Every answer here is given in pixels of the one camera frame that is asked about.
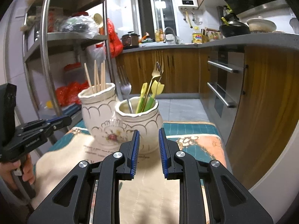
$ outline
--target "red bag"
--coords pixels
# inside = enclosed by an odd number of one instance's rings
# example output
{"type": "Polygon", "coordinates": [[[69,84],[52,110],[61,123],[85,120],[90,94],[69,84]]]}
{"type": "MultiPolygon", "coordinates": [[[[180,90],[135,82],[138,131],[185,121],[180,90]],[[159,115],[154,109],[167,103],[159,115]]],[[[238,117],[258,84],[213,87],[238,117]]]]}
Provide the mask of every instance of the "red bag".
{"type": "MultiPolygon", "coordinates": [[[[123,43],[118,38],[117,33],[115,32],[115,28],[111,19],[107,19],[108,22],[108,35],[109,35],[109,46],[111,52],[111,58],[117,57],[123,51],[123,43]]],[[[103,44],[96,45],[97,48],[102,47],[103,44]]]]}
{"type": "Polygon", "coordinates": [[[72,103],[81,104],[78,94],[84,89],[89,88],[88,82],[83,84],[71,82],[67,87],[59,87],[56,89],[56,97],[61,107],[68,106],[72,103]]]}

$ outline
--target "fork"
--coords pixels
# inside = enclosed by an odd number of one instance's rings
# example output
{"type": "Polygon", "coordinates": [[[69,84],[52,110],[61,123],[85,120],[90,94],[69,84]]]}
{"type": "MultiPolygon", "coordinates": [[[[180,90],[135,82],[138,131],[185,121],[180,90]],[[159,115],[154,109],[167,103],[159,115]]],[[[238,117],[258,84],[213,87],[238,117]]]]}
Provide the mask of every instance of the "fork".
{"type": "Polygon", "coordinates": [[[162,78],[162,74],[164,72],[163,50],[161,51],[161,54],[158,51],[158,59],[157,59],[157,54],[156,53],[155,53],[155,55],[156,55],[156,61],[158,62],[158,70],[160,71],[160,78],[159,78],[159,81],[158,81],[158,84],[159,84],[159,82],[161,81],[161,78],[162,78]]]}
{"type": "Polygon", "coordinates": [[[152,82],[153,80],[156,78],[156,77],[160,77],[161,76],[161,72],[159,71],[159,69],[157,68],[157,61],[155,61],[154,63],[154,70],[152,71],[152,79],[150,80],[150,83],[149,83],[149,88],[147,90],[147,94],[145,95],[145,98],[144,98],[144,101],[143,101],[143,105],[142,105],[142,108],[141,108],[141,112],[144,111],[144,108],[145,108],[145,105],[147,104],[147,97],[150,93],[150,88],[151,88],[151,85],[152,85],[152,82]]]}
{"type": "Polygon", "coordinates": [[[124,66],[118,67],[118,74],[119,74],[119,79],[121,81],[121,93],[123,94],[124,98],[127,100],[130,113],[133,114],[132,104],[130,102],[130,97],[129,97],[129,94],[131,93],[132,90],[132,86],[129,82],[124,66]]]}

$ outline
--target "human hand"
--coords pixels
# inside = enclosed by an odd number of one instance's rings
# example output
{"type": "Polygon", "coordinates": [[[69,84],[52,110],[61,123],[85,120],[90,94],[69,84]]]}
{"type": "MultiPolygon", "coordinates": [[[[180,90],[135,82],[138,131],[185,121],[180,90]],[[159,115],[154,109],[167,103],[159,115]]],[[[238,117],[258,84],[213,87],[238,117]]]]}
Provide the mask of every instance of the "human hand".
{"type": "MultiPolygon", "coordinates": [[[[0,162],[0,176],[1,178],[6,182],[8,187],[11,190],[17,190],[18,187],[15,184],[12,176],[11,171],[17,169],[20,167],[21,161],[18,160],[16,162],[0,162]]],[[[30,154],[27,154],[27,159],[23,165],[23,176],[22,179],[24,182],[29,181],[29,183],[32,185],[35,181],[35,176],[33,174],[33,165],[31,161],[30,154]]]]}

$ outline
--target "chopstick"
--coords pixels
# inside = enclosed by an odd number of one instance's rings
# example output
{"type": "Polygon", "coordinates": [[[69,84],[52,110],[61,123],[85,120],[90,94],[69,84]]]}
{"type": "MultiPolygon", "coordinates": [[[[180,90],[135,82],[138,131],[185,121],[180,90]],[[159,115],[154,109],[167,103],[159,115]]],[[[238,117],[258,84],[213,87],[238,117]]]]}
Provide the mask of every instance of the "chopstick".
{"type": "Polygon", "coordinates": [[[88,70],[87,70],[86,63],[84,63],[84,68],[85,68],[85,73],[86,73],[86,77],[87,77],[88,85],[89,85],[89,87],[92,89],[92,92],[95,93],[95,91],[94,91],[93,88],[92,88],[92,83],[90,82],[90,77],[89,77],[89,73],[88,73],[88,70]]]}
{"type": "Polygon", "coordinates": [[[98,92],[98,86],[97,86],[97,62],[96,62],[96,60],[95,60],[95,63],[94,63],[94,83],[95,83],[94,92],[97,93],[98,92]]]}
{"type": "Polygon", "coordinates": [[[97,88],[98,88],[98,91],[101,91],[98,67],[97,67],[97,88]]]}
{"type": "Polygon", "coordinates": [[[104,89],[106,89],[106,64],[105,64],[105,61],[103,61],[103,83],[104,83],[104,89]]]}
{"type": "Polygon", "coordinates": [[[105,70],[105,61],[101,64],[101,89],[106,89],[106,70],[105,70]]]}

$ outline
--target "gray countertop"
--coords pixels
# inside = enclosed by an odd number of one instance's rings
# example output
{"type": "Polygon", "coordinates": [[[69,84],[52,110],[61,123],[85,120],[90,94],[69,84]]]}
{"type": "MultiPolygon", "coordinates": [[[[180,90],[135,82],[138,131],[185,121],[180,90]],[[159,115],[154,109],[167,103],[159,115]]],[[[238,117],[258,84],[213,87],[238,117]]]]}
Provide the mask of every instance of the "gray countertop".
{"type": "Polygon", "coordinates": [[[176,49],[176,48],[206,48],[215,46],[233,46],[233,45],[260,45],[275,46],[288,49],[299,50],[299,35],[288,33],[257,33],[240,35],[211,41],[204,44],[180,44],[180,45],[159,45],[147,46],[135,49],[126,49],[122,53],[130,53],[152,49],[176,49]]]}

